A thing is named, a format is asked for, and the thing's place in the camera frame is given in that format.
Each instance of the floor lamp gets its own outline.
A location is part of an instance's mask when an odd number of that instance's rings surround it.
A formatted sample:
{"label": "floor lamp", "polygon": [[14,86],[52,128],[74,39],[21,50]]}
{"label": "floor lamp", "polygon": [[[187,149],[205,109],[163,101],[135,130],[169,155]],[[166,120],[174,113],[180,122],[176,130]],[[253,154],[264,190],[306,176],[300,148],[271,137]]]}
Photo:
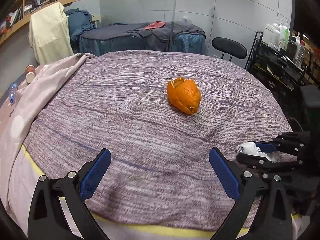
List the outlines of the floor lamp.
{"label": "floor lamp", "polygon": [[169,51],[172,51],[173,26],[174,26],[174,16],[176,14],[176,3],[177,3],[177,0],[174,0],[174,2],[173,2],[173,10],[172,10],[171,29],[170,29]]}

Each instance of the bed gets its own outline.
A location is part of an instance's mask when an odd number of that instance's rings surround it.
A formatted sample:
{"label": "bed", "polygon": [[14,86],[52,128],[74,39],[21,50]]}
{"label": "bed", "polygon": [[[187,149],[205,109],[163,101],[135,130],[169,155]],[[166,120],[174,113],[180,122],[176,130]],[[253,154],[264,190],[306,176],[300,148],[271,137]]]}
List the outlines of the bed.
{"label": "bed", "polygon": [[[79,38],[79,51],[96,56],[121,50],[168,51],[170,24],[166,23],[158,29],[142,30],[149,24],[111,24],[87,31]],[[198,26],[175,22],[172,51],[204,54],[204,40],[204,31]]]}
{"label": "bed", "polygon": [[[0,126],[0,196],[26,234],[39,176],[77,171],[105,147],[111,166],[86,205],[110,239],[209,239],[234,203],[209,164],[209,150],[216,146],[234,160],[236,145],[291,131],[269,90],[217,58],[140,50],[79,53],[40,69],[19,90],[11,117],[7,101],[0,109],[6,122]],[[201,92],[192,116],[167,101],[167,82],[177,76],[193,78]],[[276,158],[291,160],[282,153]]]}

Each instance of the silver screw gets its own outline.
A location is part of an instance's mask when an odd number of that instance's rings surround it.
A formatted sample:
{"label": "silver screw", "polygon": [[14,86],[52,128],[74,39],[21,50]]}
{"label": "silver screw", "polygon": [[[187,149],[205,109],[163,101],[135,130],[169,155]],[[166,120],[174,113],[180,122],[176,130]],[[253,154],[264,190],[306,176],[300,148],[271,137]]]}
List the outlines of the silver screw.
{"label": "silver screw", "polygon": [[68,177],[69,178],[74,178],[76,176],[76,172],[75,171],[70,171],[69,173],[68,173]]}
{"label": "silver screw", "polygon": [[278,176],[278,175],[275,175],[275,176],[274,176],[274,179],[275,179],[275,181],[281,181],[281,177]]}
{"label": "silver screw", "polygon": [[45,176],[45,175],[42,175],[40,178],[39,178],[39,181],[45,181],[45,179],[46,179],[47,177]]}
{"label": "silver screw", "polygon": [[250,171],[245,171],[245,172],[243,173],[243,175],[244,175],[246,178],[251,178],[252,173],[251,173]]}

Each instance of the tiled wall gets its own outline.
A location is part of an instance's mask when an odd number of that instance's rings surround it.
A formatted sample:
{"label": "tiled wall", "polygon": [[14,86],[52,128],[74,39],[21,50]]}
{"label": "tiled wall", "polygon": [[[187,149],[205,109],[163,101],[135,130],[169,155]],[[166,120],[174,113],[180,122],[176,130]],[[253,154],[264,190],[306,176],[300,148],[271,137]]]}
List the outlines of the tiled wall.
{"label": "tiled wall", "polygon": [[[171,21],[173,0],[100,0],[102,25],[109,23],[142,23]],[[292,0],[177,0],[175,19],[191,19],[206,33],[207,55],[221,56],[211,46],[214,37],[225,37],[242,43],[249,51],[256,31],[277,17],[291,19]],[[246,59],[233,58],[244,67]]]}
{"label": "tiled wall", "polygon": [[[99,0],[74,2],[66,10],[79,8],[100,14]],[[33,49],[29,45],[29,26],[23,27],[0,46],[0,96],[26,69],[27,65],[37,65]]]}

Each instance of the orange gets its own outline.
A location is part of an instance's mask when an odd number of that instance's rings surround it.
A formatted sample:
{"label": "orange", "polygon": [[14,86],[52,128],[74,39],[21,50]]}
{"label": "orange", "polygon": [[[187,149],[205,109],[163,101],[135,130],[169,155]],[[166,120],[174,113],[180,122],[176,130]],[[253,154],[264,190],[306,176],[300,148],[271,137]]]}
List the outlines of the orange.
{"label": "orange", "polygon": [[192,79],[178,77],[169,81],[167,93],[170,103],[182,112],[194,114],[198,111],[201,95]]}

